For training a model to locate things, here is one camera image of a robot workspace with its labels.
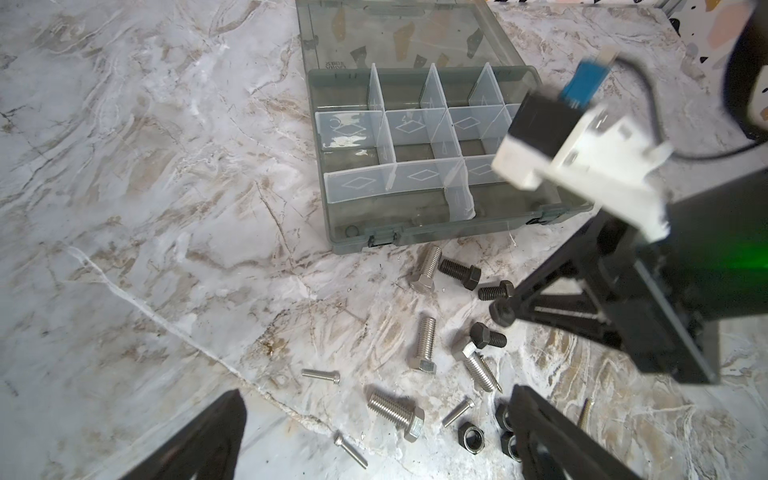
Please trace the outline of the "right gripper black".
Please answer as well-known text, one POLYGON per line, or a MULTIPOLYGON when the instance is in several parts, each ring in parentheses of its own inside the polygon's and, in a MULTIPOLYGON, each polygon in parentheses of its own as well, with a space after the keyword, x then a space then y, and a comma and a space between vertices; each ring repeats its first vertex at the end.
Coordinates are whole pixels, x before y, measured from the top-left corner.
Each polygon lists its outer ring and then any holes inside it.
POLYGON ((668 220, 665 239, 631 234, 617 248, 624 222, 598 212, 494 300, 491 319, 622 348, 644 374, 718 383, 721 321, 767 311, 767 185, 722 185, 671 205, 668 220))

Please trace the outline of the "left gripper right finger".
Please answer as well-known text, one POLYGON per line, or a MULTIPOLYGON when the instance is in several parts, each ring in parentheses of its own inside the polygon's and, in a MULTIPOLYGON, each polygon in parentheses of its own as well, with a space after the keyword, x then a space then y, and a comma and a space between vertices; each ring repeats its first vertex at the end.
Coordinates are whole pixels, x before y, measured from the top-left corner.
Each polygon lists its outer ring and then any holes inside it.
POLYGON ((513 388, 508 415, 525 479, 638 477, 529 386, 513 388))

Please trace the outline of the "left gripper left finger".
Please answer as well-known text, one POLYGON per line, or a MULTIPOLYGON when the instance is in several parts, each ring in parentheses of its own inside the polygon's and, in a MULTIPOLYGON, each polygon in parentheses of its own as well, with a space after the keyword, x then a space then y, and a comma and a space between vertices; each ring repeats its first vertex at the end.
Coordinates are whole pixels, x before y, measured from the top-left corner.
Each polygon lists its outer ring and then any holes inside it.
POLYGON ((240 391, 226 391, 124 477, 232 479, 246 420, 240 391))

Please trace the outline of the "black hex bolt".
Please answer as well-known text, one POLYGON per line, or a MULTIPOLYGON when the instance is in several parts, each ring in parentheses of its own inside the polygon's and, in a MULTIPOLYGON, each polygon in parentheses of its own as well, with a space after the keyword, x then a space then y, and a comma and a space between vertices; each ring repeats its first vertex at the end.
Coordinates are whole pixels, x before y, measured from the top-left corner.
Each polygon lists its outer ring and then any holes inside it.
POLYGON ((514 295, 515 287, 509 280, 502 280, 498 285, 481 287, 477 291, 481 301, 494 301, 496 299, 509 298, 514 295))
POLYGON ((487 346, 505 348, 507 345, 507 337, 503 333, 493 331, 479 322, 472 324, 469 335, 477 349, 483 349, 487 346))
POLYGON ((465 266, 448 258, 441 260, 439 271, 458 280, 469 291, 474 291, 477 288, 482 276, 482 270, 479 267, 475 265, 465 266))

